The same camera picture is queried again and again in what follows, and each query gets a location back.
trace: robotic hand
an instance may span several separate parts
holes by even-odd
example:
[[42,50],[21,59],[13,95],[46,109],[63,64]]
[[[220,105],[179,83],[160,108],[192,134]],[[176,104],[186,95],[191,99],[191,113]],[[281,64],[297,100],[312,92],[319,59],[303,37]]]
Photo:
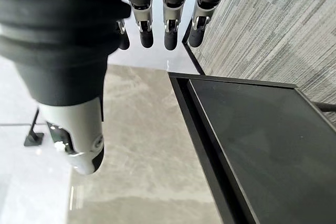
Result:
[[[173,50],[185,0],[163,0],[164,45]],[[152,0],[0,0],[0,54],[39,103],[55,146],[81,174],[104,154],[103,82],[108,55],[130,45],[123,19],[134,12],[141,43],[153,45]],[[201,44],[220,0],[196,0],[189,42]]]

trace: gray tile floor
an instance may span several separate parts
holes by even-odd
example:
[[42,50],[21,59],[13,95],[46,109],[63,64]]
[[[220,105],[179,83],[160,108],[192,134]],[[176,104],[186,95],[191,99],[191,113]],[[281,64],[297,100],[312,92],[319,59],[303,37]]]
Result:
[[[194,0],[187,0],[179,29],[182,40],[188,26]],[[153,1],[154,45],[145,49],[140,44],[134,17],[125,21],[131,46],[118,50],[109,63],[195,73],[192,62],[181,43],[174,51],[164,48],[162,1]],[[44,125],[37,131],[46,133],[40,147],[23,147],[23,141],[34,117],[36,102],[17,74],[13,64],[0,57],[0,224],[40,224],[66,222],[70,167],[54,150]]]

